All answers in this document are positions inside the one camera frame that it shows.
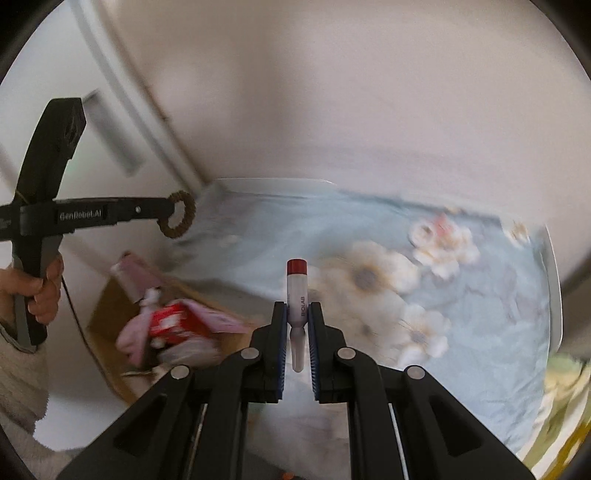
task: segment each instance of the red package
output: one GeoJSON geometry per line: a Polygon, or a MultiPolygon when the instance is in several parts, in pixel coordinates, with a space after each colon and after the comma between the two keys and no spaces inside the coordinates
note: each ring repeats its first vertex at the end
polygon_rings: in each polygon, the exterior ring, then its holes
{"type": "Polygon", "coordinates": [[[182,303],[174,303],[152,314],[150,337],[158,348],[178,345],[190,338],[211,336],[209,328],[182,303]]]}

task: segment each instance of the red tube cap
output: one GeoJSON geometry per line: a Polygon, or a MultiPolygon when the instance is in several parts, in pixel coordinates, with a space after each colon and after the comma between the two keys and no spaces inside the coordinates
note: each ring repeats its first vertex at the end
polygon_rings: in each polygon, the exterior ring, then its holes
{"type": "Polygon", "coordinates": [[[291,275],[291,274],[303,274],[303,275],[307,275],[308,274],[308,264],[306,263],[305,260],[302,260],[301,258],[294,258],[292,260],[289,260],[289,262],[287,262],[287,274],[291,275]]]}

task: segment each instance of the human hand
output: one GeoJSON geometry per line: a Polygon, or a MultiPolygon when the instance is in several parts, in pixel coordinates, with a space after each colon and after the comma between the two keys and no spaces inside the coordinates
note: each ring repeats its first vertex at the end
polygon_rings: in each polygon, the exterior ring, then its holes
{"type": "Polygon", "coordinates": [[[57,314],[61,296],[61,275],[64,262],[60,254],[47,267],[46,278],[34,278],[12,267],[0,269],[0,322],[6,326],[14,325],[13,295],[32,297],[27,308],[39,323],[48,325],[57,314]]]}

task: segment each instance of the cable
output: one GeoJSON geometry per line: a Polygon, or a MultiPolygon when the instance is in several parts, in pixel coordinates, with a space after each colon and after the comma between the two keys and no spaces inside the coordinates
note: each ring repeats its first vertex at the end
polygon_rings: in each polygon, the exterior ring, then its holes
{"type": "Polygon", "coordinates": [[[70,291],[68,290],[68,285],[66,285],[66,279],[63,277],[63,275],[61,276],[61,284],[64,285],[64,291],[66,292],[66,297],[68,299],[68,304],[70,305],[70,310],[72,311],[74,321],[76,322],[76,327],[78,328],[78,333],[80,334],[80,337],[82,338],[82,342],[84,343],[86,350],[88,351],[90,357],[92,358],[92,361],[95,363],[95,365],[100,373],[100,376],[103,377],[103,380],[107,384],[107,387],[109,387],[109,390],[111,390],[116,397],[120,397],[119,393],[113,388],[113,385],[111,385],[111,382],[109,381],[109,377],[107,376],[105,369],[100,364],[100,360],[97,358],[95,353],[92,351],[92,348],[90,347],[88,340],[86,339],[86,335],[84,334],[84,330],[82,329],[82,325],[80,324],[80,319],[78,318],[78,314],[76,313],[76,309],[74,308],[74,303],[72,302],[72,297],[70,297],[70,291]]]}

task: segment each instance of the black handle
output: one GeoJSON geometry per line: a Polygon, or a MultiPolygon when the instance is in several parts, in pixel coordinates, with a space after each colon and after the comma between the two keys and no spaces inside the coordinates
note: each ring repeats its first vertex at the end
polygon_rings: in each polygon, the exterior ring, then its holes
{"type": "Polygon", "coordinates": [[[85,126],[79,98],[54,98],[47,104],[22,162],[14,197],[18,205],[46,202],[57,196],[85,126]]]}
{"type": "MultiPolygon", "coordinates": [[[[32,277],[45,278],[49,264],[58,254],[61,235],[40,237],[21,237],[12,242],[12,263],[14,268],[32,277]]],[[[47,339],[47,327],[37,321],[28,311],[31,299],[22,295],[14,297],[14,316],[17,326],[17,342],[24,349],[32,349],[47,339]]]]}

